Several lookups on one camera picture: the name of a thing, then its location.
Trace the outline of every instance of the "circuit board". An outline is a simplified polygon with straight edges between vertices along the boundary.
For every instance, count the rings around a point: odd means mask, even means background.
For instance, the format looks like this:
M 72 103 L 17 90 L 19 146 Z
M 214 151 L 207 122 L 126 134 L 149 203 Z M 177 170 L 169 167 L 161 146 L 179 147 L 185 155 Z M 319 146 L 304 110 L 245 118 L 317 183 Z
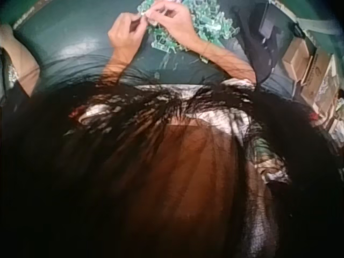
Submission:
M 226 18 L 224 12 L 220 12 L 220 5 L 218 5 L 217 0 L 179 0 L 178 2 L 182 2 L 189 8 L 193 27 L 198 36 L 203 40 L 224 47 L 220 39 L 230 39 L 239 33 L 239 28 L 232 26 L 233 20 Z M 138 6 L 139 13 L 145 13 L 153 3 L 154 0 L 143 1 Z M 188 51 L 173 39 L 160 24 L 156 26 L 149 25 L 148 33 L 153 36 L 153 48 L 166 53 Z M 201 60 L 206 63 L 208 62 L 202 56 Z

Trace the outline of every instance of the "black hair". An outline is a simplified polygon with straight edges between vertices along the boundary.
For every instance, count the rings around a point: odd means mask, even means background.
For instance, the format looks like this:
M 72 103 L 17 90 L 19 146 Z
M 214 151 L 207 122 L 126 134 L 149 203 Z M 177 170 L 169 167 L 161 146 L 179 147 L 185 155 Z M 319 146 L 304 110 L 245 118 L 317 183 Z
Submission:
M 136 84 L 152 83 L 138 79 Z M 210 83 L 189 100 L 166 87 L 137 89 L 110 78 L 82 77 L 52 88 L 33 96 L 3 128 L 2 251 L 8 257 L 324 257 L 341 251 L 343 184 L 335 149 L 312 127 L 303 106 L 264 91 Z M 73 116 L 96 104 L 108 109 L 89 123 Z M 172 118 L 185 121 L 213 110 L 251 117 L 242 142 L 222 134 L 230 143 L 230 152 L 220 156 L 224 167 L 230 163 L 221 180 L 223 197 L 210 191 L 202 215 L 176 224 L 190 187 L 186 178 L 176 196 L 157 190 L 156 202 L 145 210 L 148 219 L 132 225 L 129 210 L 149 182 Z M 187 128 L 173 138 L 176 144 Z M 215 133 L 204 135 L 212 142 Z M 254 169 L 248 172 L 247 153 L 256 138 L 283 161 L 289 183 L 264 184 Z M 167 184 L 174 174 L 171 167 L 161 180 Z M 213 184 L 217 173 L 209 174 Z M 173 205 L 161 222 L 167 199 Z M 203 225 L 215 202 L 224 209 L 213 224 Z M 184 232 L 189 223 L 196 226 Z

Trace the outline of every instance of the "cardboard box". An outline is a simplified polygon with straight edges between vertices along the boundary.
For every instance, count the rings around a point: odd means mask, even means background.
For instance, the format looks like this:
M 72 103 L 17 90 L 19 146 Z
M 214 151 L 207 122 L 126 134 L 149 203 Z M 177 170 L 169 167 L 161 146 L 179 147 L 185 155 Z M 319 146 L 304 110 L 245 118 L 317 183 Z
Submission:
M 303 99 L 319 114 L 329 111 L 339 83 L 334 55 L 318 48 L 301 91 Z
M 290 78 L 301 81 L 310 63 L 310 52 L 306 41 L 294 38 L 285 52 L 282 62 Z

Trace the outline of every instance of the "pile of circuit boards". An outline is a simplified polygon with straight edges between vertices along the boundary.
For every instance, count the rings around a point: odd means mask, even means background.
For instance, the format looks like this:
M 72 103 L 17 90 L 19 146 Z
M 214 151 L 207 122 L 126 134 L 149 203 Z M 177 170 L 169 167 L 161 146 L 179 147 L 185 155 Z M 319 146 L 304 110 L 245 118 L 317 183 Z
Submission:
M 193 26 L 200 38 L 223 47 L 220 39 L 229 39 L 239 33 L 239 28 L 232 26 L 232 19 L 225 18 L 225 14 L 220 12 L 220 5 L 217 0 L 179 0 L 186 5 L 192 16 Z M 154 0 L 145 0 L 138 7 L 139 13 L 143 14 L 154 3 Z M 177 43 L 169 33 L 159 24 L 150 25 L 149 34 L 153 35 L 152 47 L 167 53 L 177 53 L 187 49 Z

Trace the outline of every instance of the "dark hair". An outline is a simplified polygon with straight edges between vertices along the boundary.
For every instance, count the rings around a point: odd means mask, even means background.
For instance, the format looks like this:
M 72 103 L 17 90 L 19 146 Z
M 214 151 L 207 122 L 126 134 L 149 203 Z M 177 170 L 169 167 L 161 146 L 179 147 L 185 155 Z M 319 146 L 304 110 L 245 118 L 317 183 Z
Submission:
M 9 257 L 327 257 L 341 251 L 343 185 L 335 150 L 303 106 L 222 84 L 205 85 L 189 100 L 158 85 L 138 90 L 92 77 L 53 88 L 33 96 L 3 129 L 2 251 Z M 86 125 L 71 118 L 80 106 L 95 104 L 110 109 Z M 243 142 L 199 121 L 192 129 L 206 127 L 196 152 L 221 149 L 215 170 L 204 173 L 203 212 L 176 219 L 195 187 L 192 167 L 169 192 L 178 175 L 170 164 L 155 195 L 138 201 L 158 180 L 155 174 L 152 180 L 157 157 L 183 153 L 172 145 L 160 151 L 164 139 L 176 146 L 194 133 L 187 126 L 171 130 L 171 118 L 211 110 L 244 111 L 252 120 Z M 219 147 L 218 134 L 228 148 Z M 283 161 L 289 183 L 264 184 L 248 168 L 257 138 Z M 142 214 L 135 213 L 138 203 Z

